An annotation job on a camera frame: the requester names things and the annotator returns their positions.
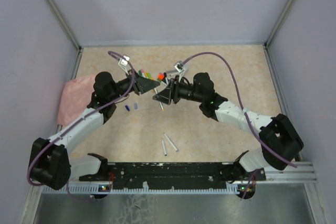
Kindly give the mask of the yellow capped white marker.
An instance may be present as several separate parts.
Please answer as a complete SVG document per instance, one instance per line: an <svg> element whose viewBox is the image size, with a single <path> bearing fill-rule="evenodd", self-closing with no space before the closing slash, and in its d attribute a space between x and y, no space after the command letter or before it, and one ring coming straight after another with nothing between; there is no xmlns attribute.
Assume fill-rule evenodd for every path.
<svg viewBox="0 0 336 224"><path fill-rule="evenodd" d="M157 88L155 88L154 91L155 91L155 94L158 94ZM160 105L161 110L164 111L164 107L163 107L162 102L159 101L159 105Z"/></svg>

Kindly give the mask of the grey blue capped marker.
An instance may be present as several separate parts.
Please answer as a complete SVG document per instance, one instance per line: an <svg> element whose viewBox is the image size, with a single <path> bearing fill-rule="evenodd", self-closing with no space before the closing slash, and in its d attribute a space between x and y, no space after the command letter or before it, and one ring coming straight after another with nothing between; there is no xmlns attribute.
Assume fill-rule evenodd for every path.
<svg viewBox="0 0 336 224"><path fill-rule="evenodd" d="M177 148L177 146L173 143L173 141L171 140L171 138L166 134L163 133L163 135L165 136L165 138L168 140L168 142L171 144L171 146L174 148L174 150L176 152L179 152L179 149Z"/></svg>

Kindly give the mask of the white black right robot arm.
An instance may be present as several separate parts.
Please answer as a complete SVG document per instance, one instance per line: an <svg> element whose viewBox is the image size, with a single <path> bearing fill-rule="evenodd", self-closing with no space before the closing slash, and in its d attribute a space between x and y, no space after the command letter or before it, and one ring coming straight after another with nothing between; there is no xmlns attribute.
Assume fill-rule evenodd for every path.
<svg viewBox="0 0 336 224"><path fill-rule="evenodd" d="M235 105L219 95L214 83L206 72L197 73L192 83L175 77L168 85L153 96L153 100L166 105L189 100L199 103L199 109L207 118L231 124L250 133L261 147L243 152L234 161L235 175L248 179L254 171L265 167L284 170L296 167L293 159L303 149L304 144L290 119L284 114L262 115Z"/></svg>

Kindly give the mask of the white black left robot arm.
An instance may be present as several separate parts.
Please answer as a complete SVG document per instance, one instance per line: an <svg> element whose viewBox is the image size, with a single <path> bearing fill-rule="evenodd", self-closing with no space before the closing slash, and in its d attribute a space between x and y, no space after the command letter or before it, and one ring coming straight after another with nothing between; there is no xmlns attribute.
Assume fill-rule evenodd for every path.
<svg viewBox="0 0 336 224"><path fill-rule="evenodd" d="M108 72L96 75L91 101L82 114L63 130L48 139L38 138L31 149L27 180L33 186L63 188L70 180L92 175L98 180L108 177L107 160L88 154L70 160L72 151L93 131L103 126L113 115L116 103L130 92L141 95L159 86L159 82L130 73L115 82Z"/></svg>

